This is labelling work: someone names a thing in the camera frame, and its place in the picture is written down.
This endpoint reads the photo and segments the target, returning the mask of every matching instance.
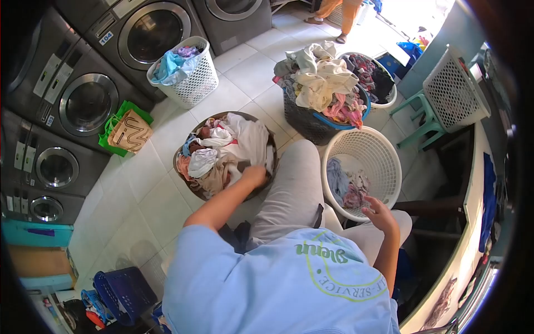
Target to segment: washing machine door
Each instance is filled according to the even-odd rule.
[[[50,196],[41,196],[30,204],[30,213],[44,222],[58,221],[63,217],[63,206]]]
[[[251,16],[262,0],[205,0],[209,11],[224,21],[239,21]]]
[[[76,78],[65,89],[59,103],[61,125],[75,136],[91,136],[104,127],[117,110],[119,93],[104,74],[89,73]]]
[[[39,181],[48,188],[61,189],[74,183],[80,166],[76,157],[61,147],[49,147],[35,162],[35,172]]]
[[[171,2],[146,5],[126,21],[119,34],[119,54],[130,67],[150,65],[191,34],[187,12]]]

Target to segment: green plastic stool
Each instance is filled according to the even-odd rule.
[[[429,131],[437,131],[437,133],[434,136],[432,136],[431,138],[427,139],[424,143],[422,143],[422,144],[420,144],[418,146],[419,151],[421,151],[427,145],[433,143],[434,141],[436,141],[438,138],[440,138],[441,136],[443,136],[447,132],[441,126],[439,121],[436,119],[436,115],[434,114],[434,110],[430,106],[430,103],[428,102],[428,100],[425,97],[425,94],[423,93],[422,90],[420,90],[417,94],[415,94],[412,97],[410,97],[405,102],[401,103],[398,107],[393,109],[389,114],[390,115],[395,114],[397,111],[401,110],[402,108],[404,108],[405,106],[410,104],[410,102],[412,102],[416,98],[421,100],[421,104],[423,106],[420,107],[414,115],[410,116],[410,119],[413,121],[414,119],[416,119],[417,117],[421,116],[424,113],[425,114],[425,124],[420,126],[414,133],[412,133],[410,136],[406,137],[403,141],[398,143],[397,147],[399,149],[403,149],[405,147],[408,147],[408,146],[412,145],[413,143],[417,142],[419,137],[422,137],[423,135],[425,135]]]

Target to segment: orange pants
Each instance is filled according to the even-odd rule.
[[[319,10],[315,12],[315,17],[323,19],[330,15],[337,5],[343,3],[343,23],[341,24],[341,32],[348,35],[362,2],[363,0],[323,0]]]

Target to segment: person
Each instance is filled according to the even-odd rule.
[[[324,228],[320,175],[310,141],[287,148],[244,255],[217,231],[264,182],[264,167],[187,218],[163,294],[173,333],[399,333],[391,292],[411,218],[366,197],[372,223],[337,235]]]
[[[343,3],[341,35],[339,35],[339,37],[337,37],[335,40],[340,44],[345,44],[347,42],[347,35],[352,29],[354,18],[356,17],[362,2],[363,0],[323,0],[319,10],[315,12],[315,16],[305,19],[304,22],[313,25],[322,25],[324,18],[330,15],[334,8],[336,8],[339,4]]]

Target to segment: sandal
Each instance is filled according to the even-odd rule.
[[[335,39],[335,41],[340,43],[340,44],[345,44],[347,42],[347,35],[346,34],[341,34]]]
[[[322,25],[323,24],[322,21],[317,21],[315,17],[307,18],[304,20],[304,22],[309,23],[311,25]]]

